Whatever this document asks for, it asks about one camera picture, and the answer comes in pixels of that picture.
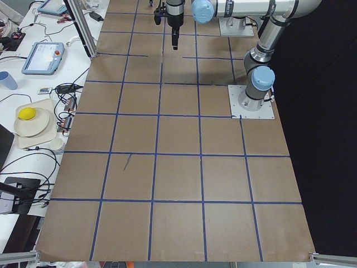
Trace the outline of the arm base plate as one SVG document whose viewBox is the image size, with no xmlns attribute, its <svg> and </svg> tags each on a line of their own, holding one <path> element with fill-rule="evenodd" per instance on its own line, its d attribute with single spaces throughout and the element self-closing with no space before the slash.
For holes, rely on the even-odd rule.
<svg viewBox="0 0 357 268">
<path fill-rule="evenodd" d="M 249 18 L 219 18 L 220 35 L 226 37 L 253 38 L 253 24 Z"/>
<path fill-rule="evenodd" d="M 269 92 L 261 100 L 250 99 L 246 85 L 228 85 L 231 117 L 235 119 L 274 119 Z"/>
</svg>

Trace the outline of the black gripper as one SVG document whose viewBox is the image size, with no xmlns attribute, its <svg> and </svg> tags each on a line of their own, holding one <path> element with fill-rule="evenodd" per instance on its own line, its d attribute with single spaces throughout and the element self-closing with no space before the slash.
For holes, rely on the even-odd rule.
<svg viewBox="0 0 357 268">
<path fill-rule="evenodd" d="M 167 0 L 166 13 L 168 15 L 168 25 L 172 27 L 171 44 L 174 50 L 178 50 L 179 28 L 184 23 L 184 0 Z"/>
</svg>

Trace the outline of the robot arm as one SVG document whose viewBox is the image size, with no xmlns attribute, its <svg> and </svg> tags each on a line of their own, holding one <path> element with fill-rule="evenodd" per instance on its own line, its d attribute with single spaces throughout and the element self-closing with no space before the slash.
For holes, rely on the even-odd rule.
<svg viewBox="0 0 357 268">
<path fill-rule="evenodd" d="M 248 84 L 238 101 L 247 111 L 258 111 L 264 97 L 273 86 L 275 74 L 267 64 L 272 58 L 278 39 L 291 19 L 303 17 L 314 11 L 320 1 L 192 1 L 194 20 L 208 23 L 214 17 L 241 18 L 263 16 L 268 22 L 261 33 L 256 47 L 244 58 Z"/>
</svg>

